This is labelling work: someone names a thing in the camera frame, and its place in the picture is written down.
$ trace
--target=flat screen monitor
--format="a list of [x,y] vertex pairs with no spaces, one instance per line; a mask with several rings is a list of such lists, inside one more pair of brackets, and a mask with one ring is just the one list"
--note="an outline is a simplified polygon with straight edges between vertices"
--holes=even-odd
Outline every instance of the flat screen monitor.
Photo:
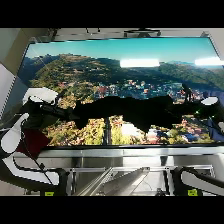
[[[217,96],[222,103],[223,67],[195,63],[217,57],[208,37],[37,43],[29,45],[15,85],[23,87],[22,95],[33,88],[45,87],[58,93],[66,88],[59,104],[62,108],[74,108],[77,100],[91,103],[107,96],[147,100],[169,95],[175,104],[182,104],[183,83],[191,89],[192,101]],[[15,86],[8,100],[10,105],[6,106],[8,111],[13,99],[18,102],[16,96]],[[182,123],[173,124],[172,129],[152,125],[148,132],[124,121],[122,116],[112,116],[109,121],[112,145],[214,143],[208,127],[193,115],[183,116]],[[104,119],[90,119],[81,130],[75,122],[57,121],[43,132],[54,146],[101,145],[105,126]]]

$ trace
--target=sky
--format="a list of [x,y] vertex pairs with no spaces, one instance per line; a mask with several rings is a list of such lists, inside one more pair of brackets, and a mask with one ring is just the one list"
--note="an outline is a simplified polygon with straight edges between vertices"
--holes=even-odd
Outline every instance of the sky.
[[30,44],[26,57],[50,54],[83,55],[110,59],[158,59],[160,62],[217,57],[209,38],[133,38]]

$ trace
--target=mountain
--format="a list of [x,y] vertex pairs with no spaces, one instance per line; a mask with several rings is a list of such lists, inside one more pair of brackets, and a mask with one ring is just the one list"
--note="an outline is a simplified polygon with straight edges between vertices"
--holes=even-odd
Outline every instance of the mountain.
[[138,84],[141,81],[151,84],[178,82],[191,88],[224,90],[224,70],[213,72],[177,61],[163,62],[156,68],[121,68],[119,60],[72,54],[25,58],[19,77],[30,87],[50,89],[60,82],[88,82],[96,86],[100,82],[122,85],[126,80],[135,80]]

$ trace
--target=red object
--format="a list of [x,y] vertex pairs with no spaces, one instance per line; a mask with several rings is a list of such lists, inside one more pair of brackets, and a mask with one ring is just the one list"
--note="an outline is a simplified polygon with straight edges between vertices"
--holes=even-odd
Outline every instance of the red object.
[[[35,129],[25,129],[23,130],[25,135],[25,142],[28,151],[32,155],[33,158],[37,159],[41,149],[50,143],[50,139],[48,139],[42,132]],[[16,152],[21,152],[26,156],[30,157],[27,153],[26,148],[24,146],[24,142],[21,140]]]

